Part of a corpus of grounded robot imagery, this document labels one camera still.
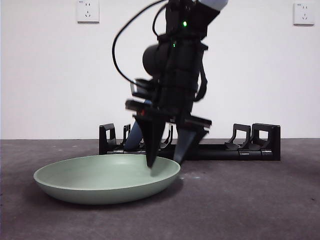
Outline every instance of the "black holder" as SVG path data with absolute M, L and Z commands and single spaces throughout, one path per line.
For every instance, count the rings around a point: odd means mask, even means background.
M 140 143 L 134 151 L 124 151 L 130 124 L 123 128 L 123 141 L 117 144 L 115 126 L 113 124 L 99 127 L 99 155 L 106 154 L 146 154 L 145 145 Z M 235 144 L 237 131 L 246 132 L 242 144 Z M 260 138 L 260 131 L 267 132 L 267 139 Z M 234 124 L 233 135 L 223 144 L 198 144 L 188 154 L 187 160 L 239 160 L 239 161 L 280 161 L 281 160 L 281 127 L 279 125 L 254 123 L 251 126 Z M 169 125 L 168 137 L 160 143 L 158 156 L 173 159 L 176 144 L 173 141 L 173 126 Z

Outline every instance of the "light green bowl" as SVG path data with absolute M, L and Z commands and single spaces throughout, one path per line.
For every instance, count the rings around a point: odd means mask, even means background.
M 167 188 L 180 165 L 145 155 L 113 154 L 72 158 L 37 170 L 33 178 L 48 195 L 76 204 L 117 204 L 149 197 Z

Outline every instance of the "wall socket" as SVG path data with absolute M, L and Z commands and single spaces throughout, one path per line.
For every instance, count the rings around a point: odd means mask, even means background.
M 313 2 L 296 2 L 293 5 L 294 25 L 314 25 L 315 13 Z
M 78 23 L 99 23 L 99 0 L 77 0 L 76 19 Z

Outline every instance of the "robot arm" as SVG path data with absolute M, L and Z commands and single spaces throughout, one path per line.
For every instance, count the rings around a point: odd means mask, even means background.
M 228 0 L 168 0 L 165 7 L 166 32 L 157 36 L 158 44 L 143 54 L 143 66 L 151 80 L 137 79 L 132 95 L 152 104 L 127 100 L 127 109 L 136 111 L 146 148 L 147 165 L 155 161 L 165 124 L 176 124 L 178 141 L 173 160 L 181 163 L 189 150 L 208 133 L 211 121 L 191 115 L 193 103 L 205 95 L 206 80 L 202 64 L 201 41 L 207 28 Z M 198 77 L 201 87 L 198 93 Z

